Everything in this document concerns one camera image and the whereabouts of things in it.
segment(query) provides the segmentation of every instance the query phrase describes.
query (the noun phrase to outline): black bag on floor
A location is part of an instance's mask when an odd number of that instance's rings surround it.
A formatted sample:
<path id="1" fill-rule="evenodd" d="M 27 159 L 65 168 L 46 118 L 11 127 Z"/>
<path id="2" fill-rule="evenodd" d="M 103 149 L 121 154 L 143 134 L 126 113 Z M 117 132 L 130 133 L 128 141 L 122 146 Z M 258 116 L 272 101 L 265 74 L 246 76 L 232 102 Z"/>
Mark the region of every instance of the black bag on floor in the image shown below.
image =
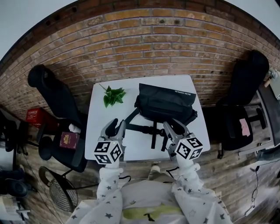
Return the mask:
<path id="1" fill-rule="evenodd" d="M 182 92 L 146 84 L 139 84 L 139 96 L 134 107 L 135 111 L 126 119 L 126 129 L 140 131 L 153 135 L 152 146 L 155 147 L 156 135 L 164 137 L 162 151 L 165 150 L 167 136 L 164 129 L 158 130 L 157 123 L 176 119 L 185 125 L 197 118 L 197 111 L 193 110 L 196 94 Z M 141 114 L 144 118 L 154 122 L 153 127 L 130 124 L 131 120 Z"/>

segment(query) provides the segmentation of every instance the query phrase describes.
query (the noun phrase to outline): white wall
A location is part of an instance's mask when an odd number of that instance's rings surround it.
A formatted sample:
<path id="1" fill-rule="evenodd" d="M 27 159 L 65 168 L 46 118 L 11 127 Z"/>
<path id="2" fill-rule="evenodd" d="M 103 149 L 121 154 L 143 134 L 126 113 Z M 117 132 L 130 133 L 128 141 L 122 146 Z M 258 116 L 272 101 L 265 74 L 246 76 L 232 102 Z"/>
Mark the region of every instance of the white wall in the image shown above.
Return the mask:
<path id="1" fill-rule="evenodd" d="M 0 60 L 31 27 L 75 0 L 0 0 Z M 274 0 L 226 0 L 248 12 L 280 38 L 280 7 Z"/>
<path id="2" fill-rule="evenodd" d="M 0 60 L 31 27 L 75 0 L 0 0 Z"/>
<path id="3" fill-rule="evenodd" d="M 226 0 L 262 22 L 280 39 L 280 7 L 275 0 Z"/>

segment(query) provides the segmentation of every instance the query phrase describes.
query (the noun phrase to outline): red box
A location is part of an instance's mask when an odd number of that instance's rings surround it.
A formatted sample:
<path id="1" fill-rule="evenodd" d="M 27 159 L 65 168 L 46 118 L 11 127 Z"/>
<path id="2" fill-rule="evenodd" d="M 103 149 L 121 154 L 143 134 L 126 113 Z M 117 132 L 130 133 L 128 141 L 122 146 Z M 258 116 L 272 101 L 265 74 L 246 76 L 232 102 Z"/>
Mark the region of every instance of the red box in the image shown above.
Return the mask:
<path id="1" fill-rule="evenodd" d="M 26 119 L 28 123 L 33 126 L 40 128 L 44 123 L 47 124 L 47 131 L 55 131 L 59 125 L 56 118 L 51 116 L 47 111 L 42 108 L 29 109 L 26 114 Z"/>

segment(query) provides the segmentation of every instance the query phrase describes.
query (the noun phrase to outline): gray desk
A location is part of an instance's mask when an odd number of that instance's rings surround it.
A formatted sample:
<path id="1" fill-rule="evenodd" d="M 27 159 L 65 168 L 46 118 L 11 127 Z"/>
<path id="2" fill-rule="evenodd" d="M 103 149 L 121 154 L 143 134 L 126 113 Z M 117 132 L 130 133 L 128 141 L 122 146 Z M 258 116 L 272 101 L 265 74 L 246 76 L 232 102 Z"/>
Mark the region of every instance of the gray desk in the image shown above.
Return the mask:
<path id="1" fill-rule="evenodd" d="M 280 144 L 280 103 L 275 98 L 270 86 L 265 88 L 264 85 L 261 84 L 257 90 L 257 95 L 265 114 L 270 140 L 261 146 L 253 148 L 244 147 L 240 149 L 238 155 L 245 155 L 262 149 L 273 148 Z"/>

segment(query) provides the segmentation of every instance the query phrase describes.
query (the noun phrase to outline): brick wall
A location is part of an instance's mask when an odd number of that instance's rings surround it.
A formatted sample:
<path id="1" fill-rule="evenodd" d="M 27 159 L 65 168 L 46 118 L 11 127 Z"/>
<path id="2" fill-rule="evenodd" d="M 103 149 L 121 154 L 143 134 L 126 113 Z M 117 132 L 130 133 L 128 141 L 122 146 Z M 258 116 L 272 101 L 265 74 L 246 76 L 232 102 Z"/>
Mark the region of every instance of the brick wall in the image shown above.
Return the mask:
<path id="1" fill-rule="evenodd" d="M 27 84 L 40 63 L 70 87 L 79 107 L 96 82 L 168 74 L 189 74 L 201 104 L 214 104 L 227 93 L 235 61 L 251 49 L 280 68 L 279 40 L 225 2 L 109 1 L 75 3 L 58 12 L 59 22 L 46 18 L 19 40 L 1 60 L 2 106 L 21 119 L 29 108 L 49 110 Z"/>

